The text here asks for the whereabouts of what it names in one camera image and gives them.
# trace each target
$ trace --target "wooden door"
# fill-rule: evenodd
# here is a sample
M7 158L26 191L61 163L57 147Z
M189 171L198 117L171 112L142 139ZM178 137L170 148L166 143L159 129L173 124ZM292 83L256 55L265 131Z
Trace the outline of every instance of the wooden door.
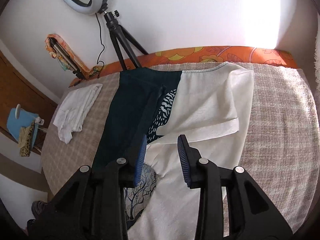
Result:
M17 104L39 114L44 119L44 128L49 126L57 108L57 104L27 81L0 51L0 128L6 135L9 112Z

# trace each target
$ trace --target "ring light stand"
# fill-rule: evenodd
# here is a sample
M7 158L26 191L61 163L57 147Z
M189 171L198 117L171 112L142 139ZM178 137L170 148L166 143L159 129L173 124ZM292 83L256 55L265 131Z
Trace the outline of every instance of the ring light stand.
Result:
M124 58L122 56L119 43L124 48L125 52L129 56L129 59L132 61L133 65L136 68L141 67L140 62L138 61L128 41L130 41L130 43L133 44L144 55L147 55L148 52L136 41L136 39L124 27L122 27L118 23L118 20L116 19L117 17L119 17L118 11L115 11L114 13L107 12L108 0L90 0L89 3L87 4L81 2L80 0L64 0L64 1L72 9L74 9L79 13L83 13L86 15L92 15L95 13L103 14L106 20L107 27L109 29L112 44L119 58L122 69L127 70L127 67L124 63Z

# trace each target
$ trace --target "tripod leg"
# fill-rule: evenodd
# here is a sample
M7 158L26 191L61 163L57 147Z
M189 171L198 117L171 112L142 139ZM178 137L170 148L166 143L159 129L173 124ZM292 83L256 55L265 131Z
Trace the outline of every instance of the tripod leg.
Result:
M117 56L119 58L120 64L122 66L122 69L123 70L127 70L127 67L126 67L126 65L124 63L124 59L122 57L122 53L121 53L117 38L115 37L115 34L112 31L110 31L110 38L111 38L111 41L113 43L113 46L115 47L115 51L116 51Z
M136 39L121 25L122 33L124 36L130 41L138 50L140 50L144 55L148 55L148 52L139 44L139 42L136 41Z
M130 60L132 61L132 63L134 64L134 66L136 68L140 68L141 64L138 61L136 55L134 54L132 48L130 47L126 37L124 36L124 34L122 33L121 27L118 25L113 29L113 32L115 34L115 36L117 37L117 39L119 40L121 46L124 48L125 52L128 54Z

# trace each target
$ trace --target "tripod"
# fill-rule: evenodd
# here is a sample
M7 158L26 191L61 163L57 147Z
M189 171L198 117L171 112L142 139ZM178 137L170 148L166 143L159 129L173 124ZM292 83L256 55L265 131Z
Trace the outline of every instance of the tripod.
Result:
M119 23L116 19L119 17L118 11L115 11L113 14L112 12L107 12L104 15L104 18L107 22L107 27L110 32L110 38L113 43L113 46L115 47L116 53L118 55L120 64L122 66L123 70L127 70L127 67L124 63L124 59L118 44L118 41L120 42L121 46L124 48L125 52L129 56L130 60L134 64L136 68L141 67L140 62L137 60L136 55L134 54L132 48L130 47L128 41L130 41L138 50L140 50L144 55L147 55L148 52L136 41L136 39Z

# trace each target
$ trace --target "white garment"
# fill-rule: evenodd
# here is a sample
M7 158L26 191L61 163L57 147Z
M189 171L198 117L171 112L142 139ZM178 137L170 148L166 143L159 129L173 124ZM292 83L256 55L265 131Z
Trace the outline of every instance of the white garment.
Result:
M148 145L145 163L157 184L129 239L194 239L200 189L184 182L177 137L220 167L238 165L249 125L253 71L233 63L208 70L183 71L171 115L157 129L164 135Z
M63 100L53 124L58 128L59 139L66 144L72 139L71 132L82 131L82 124L95 102L102 84L93 84L68 93Z

